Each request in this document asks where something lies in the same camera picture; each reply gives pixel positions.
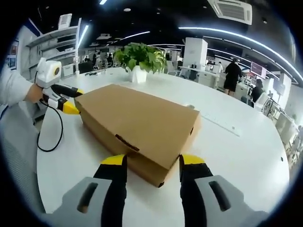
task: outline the cardboard box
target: cardboard box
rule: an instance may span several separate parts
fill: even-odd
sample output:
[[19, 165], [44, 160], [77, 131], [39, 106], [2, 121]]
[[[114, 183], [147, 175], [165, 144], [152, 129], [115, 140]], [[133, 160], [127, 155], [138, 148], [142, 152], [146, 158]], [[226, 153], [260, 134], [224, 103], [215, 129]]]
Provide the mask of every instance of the cardboard box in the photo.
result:
[[128, 167], [161, 187], [200, 129], [198, 111], [143, 92], [109, 85], [75, 99], [91, 133]]

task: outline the computer monitor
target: computer monitor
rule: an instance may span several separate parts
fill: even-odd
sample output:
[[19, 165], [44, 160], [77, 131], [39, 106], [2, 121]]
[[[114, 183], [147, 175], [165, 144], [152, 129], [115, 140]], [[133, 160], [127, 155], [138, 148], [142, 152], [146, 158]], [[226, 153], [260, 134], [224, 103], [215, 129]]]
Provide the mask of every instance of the computer monitor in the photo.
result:
[[254, 62], [251, 62], [250, 71], [258, 77], [266, 79], [266, 69]]

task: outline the person's arm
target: person's arm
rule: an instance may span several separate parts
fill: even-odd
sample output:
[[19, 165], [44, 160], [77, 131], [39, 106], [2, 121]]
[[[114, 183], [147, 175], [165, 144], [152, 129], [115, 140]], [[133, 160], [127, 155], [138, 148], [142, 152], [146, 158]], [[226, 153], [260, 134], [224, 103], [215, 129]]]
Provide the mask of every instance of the person's arm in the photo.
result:
[[42, 97], [40, 87], [27, 81], [17, 71], [4, 66], [0, 75], [0, 104], [14, 105], [23, 100], [36, 103]]

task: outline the round white table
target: round white table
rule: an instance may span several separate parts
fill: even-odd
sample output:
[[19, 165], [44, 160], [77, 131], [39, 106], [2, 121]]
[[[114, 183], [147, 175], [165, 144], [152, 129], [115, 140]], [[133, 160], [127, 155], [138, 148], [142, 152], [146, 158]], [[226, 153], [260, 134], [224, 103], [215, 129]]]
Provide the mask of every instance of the round white table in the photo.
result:
[[[241, 190], [244, 201], [254, 210], [271, 212], [288, 187], [287, 158], [275, 126], [235, 98], [167, 74], [148, 75], [146, 83], [133, 84], [122, 68], [107, 69], [106, 75], [75, 76], [62, 83], [85, 92], [115, 83], [181, 105], [193, 105], [201, 115], [210, 114], [222, 124], [234, 126], [239, 136], [202, 117], [202, 128], [189, 152], [202, 157], [214, 175], [221, 175]], [[38, 184], [47, 213], [54, 212], [68, 190], [84, 177], [92, 177], [100, 161], [111, 156], [83, 126], [79, 115], [61, 116], [64, 135], [59, 147], [50, 153], [37, 153]], [[53, 147], [60, 130], [57, 114], [48, 109], [40, 146]], [[179, 190], [178, 171], [161, 188], [128, 171], [124, 226], [184, 226]]]

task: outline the air conditioner vent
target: air conditioner vent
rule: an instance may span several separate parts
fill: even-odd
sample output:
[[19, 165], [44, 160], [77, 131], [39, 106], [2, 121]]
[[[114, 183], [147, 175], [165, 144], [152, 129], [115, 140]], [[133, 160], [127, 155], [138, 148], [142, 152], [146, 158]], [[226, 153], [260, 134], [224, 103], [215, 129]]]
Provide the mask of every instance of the air conditioner vent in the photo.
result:
[[219, 6], [219, 9], [221, 10], [223, 16], [234, 17], [239, 20], [245, 20], [243, 7], [228, 5], [228, 4], [221, 4], [221, 3], [219, 3], [218, 6]]
[[252, 6], [238, 0], [207, 0], [219, 18], [252, 24]]

